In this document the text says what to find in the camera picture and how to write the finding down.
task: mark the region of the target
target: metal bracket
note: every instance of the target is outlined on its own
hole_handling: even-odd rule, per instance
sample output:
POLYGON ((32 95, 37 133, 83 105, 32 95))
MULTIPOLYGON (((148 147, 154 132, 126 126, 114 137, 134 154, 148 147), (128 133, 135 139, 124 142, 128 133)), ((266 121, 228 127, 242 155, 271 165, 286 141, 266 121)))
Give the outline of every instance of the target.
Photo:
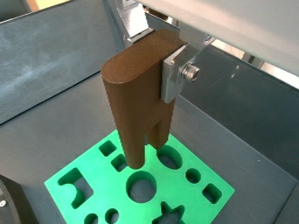
POLYGON ((183 91, 183 80, 195 81, 200 69, 194 65, 196 55, 215 40, 208 34, 180 24, 180 38, 187 44, 163 61, 162 99, 170 103, 183 91))
POLYGON ((154 31, 148 27, 144 7, 134 0, 107 0, 107 3, 124 46, 130 47, 154 31))

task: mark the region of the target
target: square hole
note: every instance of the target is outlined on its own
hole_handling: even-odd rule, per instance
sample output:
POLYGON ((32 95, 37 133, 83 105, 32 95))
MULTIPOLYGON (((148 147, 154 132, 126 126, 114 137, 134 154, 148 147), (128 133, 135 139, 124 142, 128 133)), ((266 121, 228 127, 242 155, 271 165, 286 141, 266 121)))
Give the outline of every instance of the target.
POLYGON ((202 191, 203 196, 211 204, 216 204, 220 200, 222 192, 220 189, 214 185, 208 184, 202 191))
POLYGON ((118 155, 114 160, 111 161, 111 164, 116 168, 118 172, 122 172, 127 168, 127 160, 124 155, 118 155))
POLYGON ((106 157, 118 149, 111 141, 106 141, 98 148, 106 157))

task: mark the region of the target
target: brown wooden block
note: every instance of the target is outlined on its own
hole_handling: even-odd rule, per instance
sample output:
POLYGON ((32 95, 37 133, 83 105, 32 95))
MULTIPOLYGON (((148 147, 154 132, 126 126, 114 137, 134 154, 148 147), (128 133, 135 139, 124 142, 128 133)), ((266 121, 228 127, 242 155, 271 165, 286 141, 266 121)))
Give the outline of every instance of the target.
POLYGON ((174 101, 162 101, 163 61, 183 46, 170 30, 154 32, 116 55, 102 68, 107 98, 127 164, 140 168, 147 142, 159 149, 168 139, 174 101))

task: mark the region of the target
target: gray metal wall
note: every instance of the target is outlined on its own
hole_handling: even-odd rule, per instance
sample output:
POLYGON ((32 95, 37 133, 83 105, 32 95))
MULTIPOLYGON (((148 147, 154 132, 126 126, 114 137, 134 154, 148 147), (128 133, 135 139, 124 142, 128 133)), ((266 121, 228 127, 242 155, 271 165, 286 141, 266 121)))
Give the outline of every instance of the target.
POLYGON ((100 0, 75 0, 0 24, 0 123, 96 73, 123 49, 100 0))
POLYGON ((25 13, 24 5, 20 0, 0 1, 0 22, 16 18, 25 13))

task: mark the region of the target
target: irregular shaped hole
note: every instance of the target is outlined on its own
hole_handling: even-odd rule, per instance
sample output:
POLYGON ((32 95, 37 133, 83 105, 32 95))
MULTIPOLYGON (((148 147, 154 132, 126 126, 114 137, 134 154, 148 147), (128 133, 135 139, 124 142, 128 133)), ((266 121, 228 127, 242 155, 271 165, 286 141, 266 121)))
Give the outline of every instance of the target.
POLYGON ((115 224, 119 219, 119 212, 115 208, 107 210, 106 220, 108 224, 115 224))
POLYGON ((135 172, 126 182, 130 199, 138 203, 150 201, 156 193, 155 177, 146 171, 135 172))
POLYGON ((71 202, 72 207, 76 209, 92 196, 94 191, 90 187, 88 181, 81 176, 80 170, 73 168, 59 180, 59 185, 72 184, 76 187, 76 196, 71 202))
POLYGON ((106 157, 118 149, 111 141, 106 141, 98 148, 106 157))
POLYGON ((192 184, 198 184, 202 180, 202 174, 196 169, 190 169, 186 172, 186 178, 192 184))
POLYGON ((162 164, 170 169, 178 170, 183 166, 183 158, 179 152, 170 145, 164 145, 162 149, 156 151, 156 156, 162 164))
POLYGON ((170 223, 183 224, 182 218, 184 213, 184 206, 178 206, 175 209, 171 209, 167 203, 163 202, 162 213, 163 215, 152 221, 152 224, 170 224, 170 223))
POLYGON ((84 220, 84 224, 99 224, 99 217, 91 213, 84 220))
POLYGON ((208 184, 202 191, 203 196, 207 198, 211 204, 216 204, 220 200, 222 192, 220 189, 214 185, 208 184))
POLYGON ((127 160, 123 154, 118 155, 111 161, 118 172, 122 172, 127 168, 127 160))

